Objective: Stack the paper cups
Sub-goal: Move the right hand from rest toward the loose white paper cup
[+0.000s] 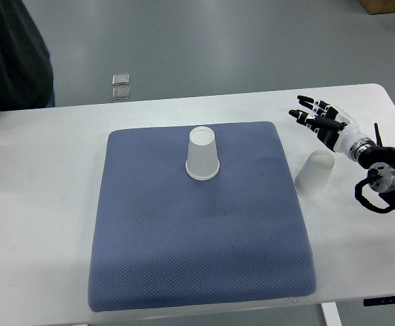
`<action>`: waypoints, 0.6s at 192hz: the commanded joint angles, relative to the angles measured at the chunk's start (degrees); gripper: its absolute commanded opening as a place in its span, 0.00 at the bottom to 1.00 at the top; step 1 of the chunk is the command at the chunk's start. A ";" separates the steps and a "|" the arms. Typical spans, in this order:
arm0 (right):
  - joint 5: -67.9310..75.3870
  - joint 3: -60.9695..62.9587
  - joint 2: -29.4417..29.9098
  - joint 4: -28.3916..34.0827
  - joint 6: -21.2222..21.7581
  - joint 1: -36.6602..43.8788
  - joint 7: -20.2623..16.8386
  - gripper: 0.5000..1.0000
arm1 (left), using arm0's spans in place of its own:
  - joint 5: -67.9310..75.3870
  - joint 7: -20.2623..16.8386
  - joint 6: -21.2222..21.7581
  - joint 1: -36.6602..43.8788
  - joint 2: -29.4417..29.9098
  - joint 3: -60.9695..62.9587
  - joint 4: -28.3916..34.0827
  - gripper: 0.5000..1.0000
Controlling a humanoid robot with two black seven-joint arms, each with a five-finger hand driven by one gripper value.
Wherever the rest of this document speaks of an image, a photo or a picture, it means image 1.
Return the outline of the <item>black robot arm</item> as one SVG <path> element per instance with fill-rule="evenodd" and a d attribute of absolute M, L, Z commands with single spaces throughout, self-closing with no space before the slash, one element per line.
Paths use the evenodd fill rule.
<path fill-rule="evenodd" d="M 379 125 L 374 124 L 372 140 L 344 110 L 308 96 L 297 99 L 308 111 L 290 110 L 296 122 L 314 132 L 329 150 L 345 154 L 367 170 L 366 178 L 355 186 L 355 199 L 375 213 L 395 211 L 395 147 L 382 143 Z"/>

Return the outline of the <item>white robotic hand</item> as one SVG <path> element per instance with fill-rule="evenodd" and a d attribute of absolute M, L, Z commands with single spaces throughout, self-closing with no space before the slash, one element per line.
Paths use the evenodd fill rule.
<path fill-rule="evenodd" d="M 341 108 L 308 96 L 298 95 L 297 99 L 303 107 L 318 114 L 326 114 L 321 117 L 299 109 L 288 112 L 298 124 L 313 132 L 318 132 L 320 128 L 326 129 L 322 130 L 322 142 L 331 151 L 344 153 L 347 157 L 359 157 L 365 149 L 374 145 L 370 137 L 360 132 L 358 123 Z"/>

